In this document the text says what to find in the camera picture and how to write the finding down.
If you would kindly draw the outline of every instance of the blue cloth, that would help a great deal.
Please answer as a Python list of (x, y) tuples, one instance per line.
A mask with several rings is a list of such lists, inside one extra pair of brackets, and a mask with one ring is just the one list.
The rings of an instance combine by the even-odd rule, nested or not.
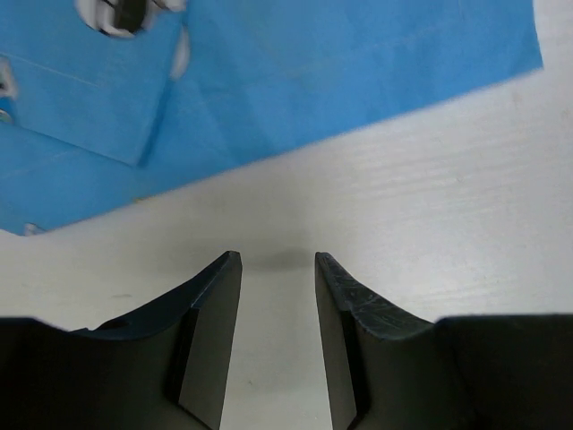
[[(22, 13), (21, 24), (24, 8), (11, 5), (29, 2), (37, 4), (0, 0), (0, 35), (13, 29), (6, 10)], [(69, 0), (46, 3), (73, 8)], [(27, 223), (58, 228), (543, 65), (532, 0), (192, 0), (182, 21), (166, 14), (165, 28), (154, 26), (141, 46), (132, 46), (141, 36), (109, 39), (61, 16), (62, 49), (75, 53), (62, 54), (69, 64), (58, 66), (61, 83), (83, 97), (86, 89), (65, 75), (97, 80), (90, 68), (101, 61), (117, 85), (102, 97), (86, 90), (76, 124), (72, 111), (61, 115), (77, 100), (58, 99), (55, 77), (21, 72), (10, 55), (15, 42), (0, 37), (20, 94), (28, 86), (40, 94), (28, 110), (16, 106), (18, 125), (0, 123), (0, 227), (18, 234)], [(192, 60), (166, 86), (164, 54), (172, 55), (181, 22)], [(35, 29), (30, 40), (43, 37)], [(107, 69), (94, 49), (81, 49), (84, 38), (98, 39), (116, 61), (126, 55), (128, 65)], [(51, 68), (52, 57), (32, 59), (35, 43), (24, 39), (18, 57)], [(53, 97), (56, 110), (42, 113)], [(88, 111), (98, 111), (91, 122)]]

